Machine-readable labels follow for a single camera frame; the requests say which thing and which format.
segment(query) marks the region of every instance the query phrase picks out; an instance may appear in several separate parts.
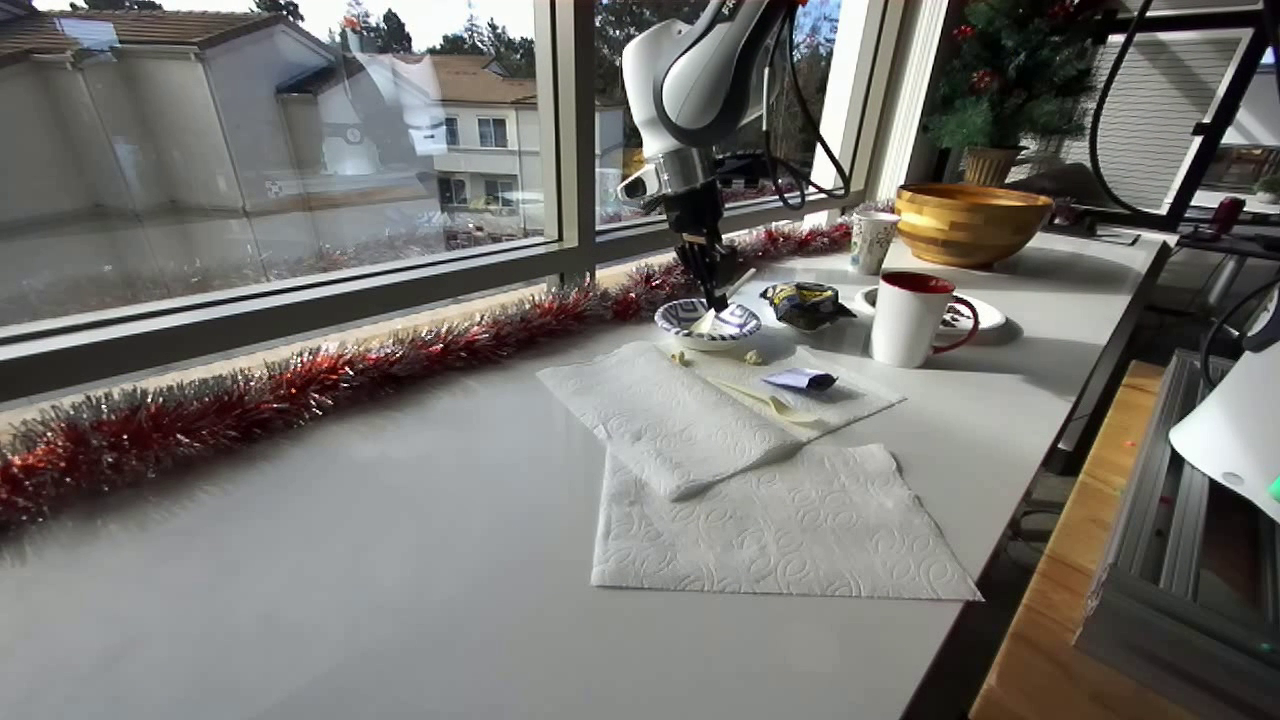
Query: napkin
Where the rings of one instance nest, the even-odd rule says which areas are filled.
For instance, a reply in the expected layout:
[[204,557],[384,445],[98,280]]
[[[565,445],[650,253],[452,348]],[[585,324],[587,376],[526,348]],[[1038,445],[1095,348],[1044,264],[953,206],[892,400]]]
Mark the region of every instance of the napkin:
[[665,500],[801,450],[797,434],[726,400],[655,344],[544,370],[538,381]]
[[[819,440],[853,420],[867,420],[904,396],[867,381],[872,359],[861,355],[834,355],[834,352],[811,352],[797,348],[790,355],[768,359],[768,366],[742,366],[730,355],[687,355],[687,374],[719,387],[726,400],[765,411],[768,420],[785,423],[801,440]],[[789,374],[789,370],[819,370],[834,376],[834,387],[827,391],[789,391],[768,387],[765,376]]]
[[807,445],[687,505],[666,505],[621,456],[608,456],[592,586],[978,600],[880,445]]

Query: red tinsel garland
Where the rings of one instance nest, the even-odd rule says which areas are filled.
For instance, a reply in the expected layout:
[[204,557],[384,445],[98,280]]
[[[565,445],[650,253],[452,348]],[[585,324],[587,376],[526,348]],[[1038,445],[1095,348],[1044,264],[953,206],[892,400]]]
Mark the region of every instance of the red tinsel garland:
[[[737,246],[753,264],[834,253],[848,229],[765,229]],[[467,327],[423,327],[379,348],[308,348],[260,374],[227,374],[172,387],[118,387],[24,420],[0,460],[0,531],[34,526],[91,498],[150,485],[336,409],[429,381],[496,366],[523,348],[592,324],[649,320],[665,299],[687,295],[680,264],[640,269],[621,287],[570,287],[496,309]]]

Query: white countertop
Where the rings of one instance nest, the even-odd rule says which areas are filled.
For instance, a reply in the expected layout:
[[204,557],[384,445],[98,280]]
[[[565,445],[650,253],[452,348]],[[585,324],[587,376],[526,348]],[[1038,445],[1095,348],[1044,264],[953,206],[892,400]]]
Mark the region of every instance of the white countertop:
[[[1003,273],[942,273],[1003,309],[1016,344],[916,374],[867,366],[907,405],[841,440],[900,456],[966,573],[991,557],[1153,257],[1035,236]],[[848,257],[773,276],[864,287]],[[0,718],[900,718],[958,603],[587,586],[605,453],[530,374],[649,334],[423,385],[149,500],[5,540]]]

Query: cup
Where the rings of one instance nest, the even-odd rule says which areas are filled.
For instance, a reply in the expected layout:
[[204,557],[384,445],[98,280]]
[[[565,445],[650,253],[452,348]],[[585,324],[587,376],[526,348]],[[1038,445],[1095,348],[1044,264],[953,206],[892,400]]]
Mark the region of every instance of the cup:
[[[939,344],[949,309],[966,315],[966,334]],[[933,352],[953,352],[978,334],[976,309],[953,280],[927,273],[882,273],[877,287],[872,359],[918,370]]]
[[892,207],[861,207],[853,212],[853,269],[864,276],[880,276],[889,246],[895,234]]

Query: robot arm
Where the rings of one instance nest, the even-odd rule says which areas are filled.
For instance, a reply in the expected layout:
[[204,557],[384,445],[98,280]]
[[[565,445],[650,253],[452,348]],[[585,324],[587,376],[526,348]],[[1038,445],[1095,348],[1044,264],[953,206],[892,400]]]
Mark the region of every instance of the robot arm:
[[680,234],[675,257],[719,313],[742,269],[719,246],[723,201],[713,145],[754,121],[768,96],[768,49],[803,0],[713,0],[694,24],[665,19],[623,49],[629,108],[640,128],[643,170],[623,195],[665,207]]

